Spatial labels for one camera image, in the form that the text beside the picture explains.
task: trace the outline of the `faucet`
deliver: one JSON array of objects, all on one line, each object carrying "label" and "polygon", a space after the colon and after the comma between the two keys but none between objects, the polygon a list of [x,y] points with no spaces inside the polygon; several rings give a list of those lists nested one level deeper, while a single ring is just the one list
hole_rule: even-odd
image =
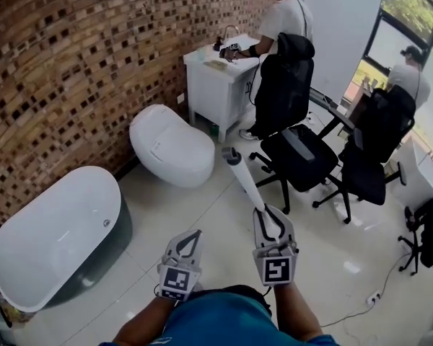
[{"label": "faucet", "polygon": [[226,44],[226,42],[227,42],[227,39],[228,39],[228,30],[230,29],[230,28],[234,28],[235,30],[236,30],[236,33],[239,35],[239,27],[238,26],[234,26],[234,25],[229,25],[229,26],[226,26],[226,28],[224,29],[224,36],[223,36],[223,45],[225,45]]}]

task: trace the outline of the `wall socket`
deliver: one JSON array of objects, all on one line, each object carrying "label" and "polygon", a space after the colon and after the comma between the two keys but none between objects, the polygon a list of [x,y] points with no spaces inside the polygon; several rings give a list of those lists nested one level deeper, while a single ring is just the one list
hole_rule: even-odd
[{"label": "wall socket", "polygon": [[380,291],[375,291],[371,296],[369,296],[366,300],[367,305],[374,306],[377,302],[382,298],[382,293]]},{"label": "wall socket", "polygon": [[176,98],[176,101],[178,102],[178,105],[181,104],[183,101],[185,101],[185,95],[181,94]]}]

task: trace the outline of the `office chair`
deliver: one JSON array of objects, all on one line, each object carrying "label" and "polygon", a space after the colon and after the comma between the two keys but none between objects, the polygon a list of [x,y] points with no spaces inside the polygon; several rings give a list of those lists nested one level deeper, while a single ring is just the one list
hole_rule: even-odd
[{"label": "office chair", "polygon": [[342,194],[347,218],[351,222],[349,194],[356,195],[359,201],[366,200],[375,205],[383,205],[386,199],[386,184],[400,179],[407,185],[403,166],[398,163],[398,171],[385,177],[383,165],[398,147],[403,137],[415,124],[416,104],[404,89],[394,86],[389,92],[376,89],[367,104],[366,112],[360,117],[349,137],[344,150],[339,155],[343,162],[341,180],[329,175],[328,179],[337,186],[337,191],[312,206],[320,205]]},{"label": "office chair", "polygon": [[262,82],[255,98],[261,148],[269,159],[260,159],[262,170],[271,174],[257,187],[280,181],[285,208],[290,212],[287,182],[299,192],[321,183],[335,168],[338,158],[332,149],[308,127],[304,120],[310,101],[315,49],[305,37],[280,34],[278,54],[266,58],[261,67]]},{"label": "office chair", "polygon": [[[406,265],[399,267],[399,271],[403,272],[415,260],[416,269],[411,272],[411,277],[419,272],[419,257],[420,262],[425,267],[433,267],[433,199],[428,200],[423,204],[415,214],[411,214],[406,208],[406,225],[409,231],[414,235],[414,241],[410,242],[407,238],[399,236],[398,241],[403,241],[411,248],[411,257]],[[421,234],[422,245],[419,245],[417,239],[417,230],[424,226],[424,231]]]}]

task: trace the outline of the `bathtub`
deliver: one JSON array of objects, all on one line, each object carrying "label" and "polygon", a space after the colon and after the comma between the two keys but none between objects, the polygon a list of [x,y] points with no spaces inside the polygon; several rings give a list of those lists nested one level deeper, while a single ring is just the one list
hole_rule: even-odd
[{"label": "bathtub", "polygon": [[68,173],[0,228],[0,291],[34,313],[94,286],[131,240],[131,218],[111,173]]}]

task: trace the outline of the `man in white t-shirt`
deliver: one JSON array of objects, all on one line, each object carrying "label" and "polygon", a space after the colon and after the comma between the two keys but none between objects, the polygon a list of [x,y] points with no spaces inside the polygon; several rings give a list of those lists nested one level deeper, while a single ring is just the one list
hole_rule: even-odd
[{"label": "man in white t-shirt", "polygon": [[396,65],[388,77],[387,91],[398,85],[405,89],[415,100],[416,109],[428,101],[432,88],[425,75],[421,72],[423,56],[418,48],[409,46],[401,51],[406,58],[406,65]]},{"label": "man in white t-shirt", "polygon": [[[257,45],[241,52],[226,50],[224,57],[234,59],[257,58],[263,54],[277,53],[279,33],[301,35],[312,41],[312,14],[301,0],[276,0],[263,17],[258,34],[261,40]],[[258,140],[257,125],[239,134],[246,140]]]}]

